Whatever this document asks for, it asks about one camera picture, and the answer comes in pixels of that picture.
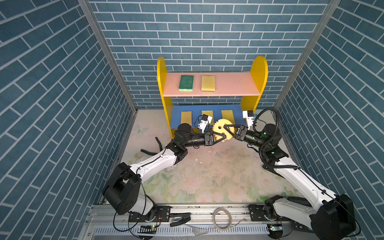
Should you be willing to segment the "yellow smiley face sponge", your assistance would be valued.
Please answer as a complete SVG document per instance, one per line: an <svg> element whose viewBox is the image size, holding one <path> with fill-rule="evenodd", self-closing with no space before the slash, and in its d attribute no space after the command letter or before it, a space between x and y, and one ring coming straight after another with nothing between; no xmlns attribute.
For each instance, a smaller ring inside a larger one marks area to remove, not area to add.
<svg viewBox="0 0 384 240"><path fill-rule="evenodd" d="M230 121L228 120L225 120L225 119L220 119L218 120L216 123L214 123L213 127L212 127L212 131L213 132L217 132L217 133L223 133L225 134L226 130L223 128L224 125L233 125Z"/></svg>

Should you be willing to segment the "bright yellow sponge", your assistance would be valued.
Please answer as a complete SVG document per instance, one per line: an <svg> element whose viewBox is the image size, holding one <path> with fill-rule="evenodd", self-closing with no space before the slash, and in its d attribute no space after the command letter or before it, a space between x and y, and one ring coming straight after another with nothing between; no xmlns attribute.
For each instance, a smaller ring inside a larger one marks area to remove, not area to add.
<svg viewBox="0 0 384 240"><path fill-rule="evenodd" d="M234 113L232 110L221 110L222 119L230 121L232 124L235 124Z"/></svg>
<svg viewBox="0 0 384 240"><path fill-rule="evenodd" d="M207 116L210 116L212 118L214 117L214 113L211 110L202 111L202 115L207 115Z"/></svg>

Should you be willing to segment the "pale yellow sponge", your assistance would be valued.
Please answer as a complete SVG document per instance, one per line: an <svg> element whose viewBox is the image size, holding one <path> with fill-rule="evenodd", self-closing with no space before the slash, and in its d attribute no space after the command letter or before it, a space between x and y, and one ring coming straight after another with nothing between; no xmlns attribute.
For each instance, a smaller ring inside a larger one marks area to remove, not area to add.
<svg viewBox="0 0 384 240"><path fill-rule="evenodd" d="M189 124L192 125L192 112L191 111L183 111L181 112L181 124Z"/></svg>

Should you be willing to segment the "green scouring pad sponge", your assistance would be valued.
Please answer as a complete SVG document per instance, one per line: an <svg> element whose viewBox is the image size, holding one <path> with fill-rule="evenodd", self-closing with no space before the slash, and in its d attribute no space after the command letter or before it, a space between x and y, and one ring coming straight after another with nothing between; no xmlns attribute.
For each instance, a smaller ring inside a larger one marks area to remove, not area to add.
<svg viewBox="0 0 384 240"><path fill-rule="evenodd" d="M192 92L194 88L194 76L182 75L179 83L179 91Z"/></svg>

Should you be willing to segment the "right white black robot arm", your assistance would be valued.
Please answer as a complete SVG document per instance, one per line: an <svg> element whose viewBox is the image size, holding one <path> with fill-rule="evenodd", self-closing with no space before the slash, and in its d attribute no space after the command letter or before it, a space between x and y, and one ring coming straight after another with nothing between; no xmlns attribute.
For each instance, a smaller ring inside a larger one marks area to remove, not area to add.
<svg viewBox="0 0 384 240"><path fill-rule="evenodd" d="M345 194L338 195L327 189L295 164L278 146L280 133L277 125L267 124L260 132L250 131L242 125L224 125L219 130L258 147L264 166L290 182L309 203L304 205L284 197L273 197L266 201L273 215L308 227L321 240L342 240L361 233L353 201Z"/></svg>

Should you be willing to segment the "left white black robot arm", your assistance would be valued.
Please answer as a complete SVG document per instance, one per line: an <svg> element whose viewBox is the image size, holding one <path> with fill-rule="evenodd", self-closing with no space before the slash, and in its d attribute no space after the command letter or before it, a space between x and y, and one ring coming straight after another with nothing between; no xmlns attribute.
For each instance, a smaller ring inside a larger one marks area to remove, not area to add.
<svg viewBox="0 0 384 240"><path fill-rule="evenodd" d="M107 180L102 194L118 215L128 212L147 215L155 207L155 202L146 194L140 195L144 182L162 170L179 163L188 154L188 147L213 146L232 136L225 128L197 134L191 125L181 124L175 137L159 153L137 164L120 163Z"/></svg>

